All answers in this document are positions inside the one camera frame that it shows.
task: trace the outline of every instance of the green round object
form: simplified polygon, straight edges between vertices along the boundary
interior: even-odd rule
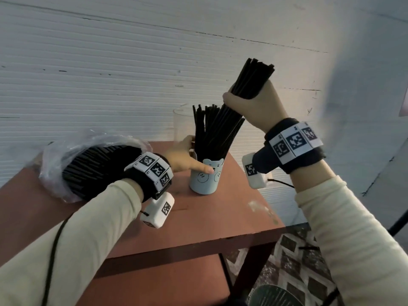
[[[257,287],[249,297],[248,306],[303,306],[287,290],[272,284]]]

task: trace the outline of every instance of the cup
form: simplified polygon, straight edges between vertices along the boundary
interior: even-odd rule
[[[218,161],[204,159],[203,163],[211,166],[214,170],[214,174],[191,170],[190,188],[198,194],[212,194],[217,190],[218,181],[220,180],[221,171],[224,166],[224,159]]]
[[[195,135],[193,104],[183,104],[173,110],[173,128],[175,143],[181,142],[187,135]]]

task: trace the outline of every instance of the qr code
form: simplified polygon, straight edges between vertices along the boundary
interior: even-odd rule
[[[246,172],[247,172],[248,176],[252,176],[252,175],[257,174],[257,171],[256,171],[256,169],[254,169],[254,166],[253,166],[252,163],[245,165],[245,169],[246,169]]]
[[[303,138],[300,132],[293,133],[286,138],[292,150],[302,147],[307,144],[306,140]]]
[[[304,128],[302,129],[302,131],[306,135],[306,137],[309,139],[309,141],[317,139],[316,134],[313,132],[313,130],[310,127]]]
[[[285,144],[283,140],[273,145],[272,148],[276,152],[279,158],[283,157],[285,154],[290,152],[288,146]]]
[[[157,177],[160,177],[166,170],[159,162],[156,162],[150,169]]]
[[[149,156],[144,156],[139,162],[143,165],[150,166],[154,162],[154,159]]]
[[[155,226],[154,225],[152,225],[150,222],[147,222],[147,221],[143,221],[146,225],[148,225],[148,226],[150,226],[151,228],[155,228]]]
[[[166,202],[166,204],[164,204],[164,206],[163,206],[163,208],[162,208],[163,214],[165,214],[165,215],[167,216],[167,214],[168,214],[169,211],[170,211],[170,208],[171,208],[170,204]]]
[[[160,183],[161,183],[162,187],[167,185],[169,181],[170,181],[170,178],[169,178],[169,175],[167,173],[164,174],[162,178],[160,178]]]

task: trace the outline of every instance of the person's left hand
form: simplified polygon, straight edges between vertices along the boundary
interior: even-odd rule
[[[211,166],[198,162],[190,156],[189,150],[192,149],[191,142],[193,139],[194,137],[189,135],[163,154],[170,162],[171,170],[174,173],[182,172],[183,170],[198,170],[207,174],[213,174],[214,170]]]

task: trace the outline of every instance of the sleeve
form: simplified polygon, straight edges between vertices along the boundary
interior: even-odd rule
[[[110,184],[69,219],[58,241],[49,306],[74,306],[112,247],[136,218],[140,198],[125,181]],[[0,268],[2,306],[38,306],[58,224]]]
[[[339,176],[295,199],[346,305],[408,305],[408,256]]]

